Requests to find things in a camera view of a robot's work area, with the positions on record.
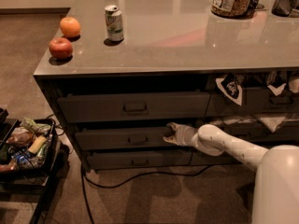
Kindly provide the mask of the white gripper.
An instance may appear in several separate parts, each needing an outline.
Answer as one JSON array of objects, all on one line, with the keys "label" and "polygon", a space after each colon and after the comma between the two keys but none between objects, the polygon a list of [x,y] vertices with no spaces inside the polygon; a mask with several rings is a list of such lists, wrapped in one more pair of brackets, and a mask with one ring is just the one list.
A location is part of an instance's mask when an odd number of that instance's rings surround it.
[{"label": "white gripper", "polygon": [[181,125],[175,122],[167,124],[175,135],[164,136],[166,143],[182,147],[196,147],[198,145],[198,130],[188,125]]}]

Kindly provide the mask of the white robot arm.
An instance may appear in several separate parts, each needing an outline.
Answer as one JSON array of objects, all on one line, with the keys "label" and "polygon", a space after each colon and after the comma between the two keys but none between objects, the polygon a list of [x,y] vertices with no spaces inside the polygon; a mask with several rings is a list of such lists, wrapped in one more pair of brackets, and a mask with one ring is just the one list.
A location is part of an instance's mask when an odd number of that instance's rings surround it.
[{"label": "white robot arm", "polygon": [[227,153],[256,173],[252,224],[299,224],[299,146],[261,147],[212,124],[168,126],[174,134],[166,142],[210,156]]}]

